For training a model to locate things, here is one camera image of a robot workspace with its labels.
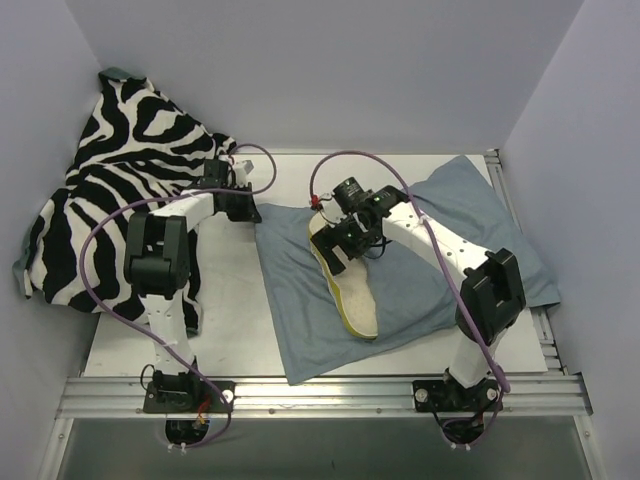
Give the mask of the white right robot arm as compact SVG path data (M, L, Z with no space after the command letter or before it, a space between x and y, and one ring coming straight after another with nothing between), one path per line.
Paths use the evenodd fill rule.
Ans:
M347 330L375 338L375 302L366 279L365 254L386 241L398 243L441 270L456 301L455 322L463 334L443 385L446 402L465 409L479 397L479 384L494 376L510 386L495 351L526 308L516 256L493 252L459 236L422 211L393 186L363 190L348 178L323 196L313 195L308 226L311 252Z

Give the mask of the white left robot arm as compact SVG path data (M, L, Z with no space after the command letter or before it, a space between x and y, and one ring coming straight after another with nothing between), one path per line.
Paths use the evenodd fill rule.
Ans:
M261 221L249 181L253 169L250 160L214 160L193 187L129 220L125 280L141 300L151 333L159 338L150 395L180 411L193 410L206 396L204 382L191 371L197 358L189 345L183 306L195 257L190 235L219 212L232 222Z

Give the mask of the blue-grey fabric pillowcase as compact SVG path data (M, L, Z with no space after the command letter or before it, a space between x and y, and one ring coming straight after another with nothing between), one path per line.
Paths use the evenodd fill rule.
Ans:
M411 187L419 207L456 234L517 258L529 307L560 302L550 269L527 242L494 190L465 156ZM364 260L376 302L378 337L347 332L313 256L308 209L259 205L255 228L280 357L292 385L401 347L438 331L456 332L456 301L439 268L393 243L378 260Z

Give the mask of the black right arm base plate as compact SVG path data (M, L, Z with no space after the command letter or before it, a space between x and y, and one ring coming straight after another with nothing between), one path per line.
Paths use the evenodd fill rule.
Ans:
M501 409L498 382L485 379L468 389L454 379L412 382L414 408L419 412L478 413Z

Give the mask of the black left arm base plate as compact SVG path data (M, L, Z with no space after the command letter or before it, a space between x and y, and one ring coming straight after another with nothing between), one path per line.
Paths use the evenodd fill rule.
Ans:
M235 393L235 383L215 380L213 384L222 392L227 392L228 406L198 378L186 382L165 379L148 384L142 410L147 414L222 414L232 411L234 400L231 395Z

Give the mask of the cream pillow with yellow edge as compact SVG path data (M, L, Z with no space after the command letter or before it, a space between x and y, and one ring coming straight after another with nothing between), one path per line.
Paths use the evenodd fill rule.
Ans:
M309 243L347 332L360 339L376 339L378 337L376 302L368 285L365 262L361 259L348 260L343 253L338 253L338 257L346 261L346 268L334 275L319 249L312 241Z

